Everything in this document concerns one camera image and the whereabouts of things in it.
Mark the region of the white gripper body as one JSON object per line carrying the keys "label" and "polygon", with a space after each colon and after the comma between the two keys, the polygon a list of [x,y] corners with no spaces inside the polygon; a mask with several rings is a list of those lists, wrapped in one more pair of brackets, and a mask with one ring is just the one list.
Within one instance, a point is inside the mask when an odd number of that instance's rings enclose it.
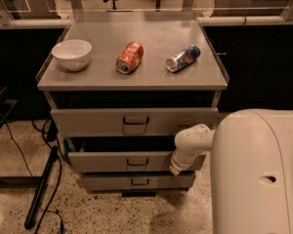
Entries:
{"label": "white gripper body", "polygon": [[172,156],[171,156],[171,165],[178,168],[181,172],[187,170],[194,162],[196,158],[196,152],[195,151],[184,151],[176,149]]}

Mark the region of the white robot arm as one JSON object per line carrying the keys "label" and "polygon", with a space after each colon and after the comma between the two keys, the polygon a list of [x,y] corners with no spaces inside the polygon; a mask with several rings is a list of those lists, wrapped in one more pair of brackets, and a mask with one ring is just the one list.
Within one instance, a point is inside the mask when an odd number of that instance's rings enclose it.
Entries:
{"label": "white robot arm", "polygon": [[293,110],[245,109],[178,132],[170,170],[211,153],[213,234],[293,234]]}

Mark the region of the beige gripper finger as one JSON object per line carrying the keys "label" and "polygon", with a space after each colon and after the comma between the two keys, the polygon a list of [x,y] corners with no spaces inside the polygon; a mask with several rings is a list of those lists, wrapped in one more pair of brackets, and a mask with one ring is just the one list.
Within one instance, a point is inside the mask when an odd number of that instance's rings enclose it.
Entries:
{"label": "beige gripper finger", "polygon": [[180,174],[180,170],[178,168],[176,168],[175,166],[171,165],[170,166],[170,171],[174,176],[178,176]]}

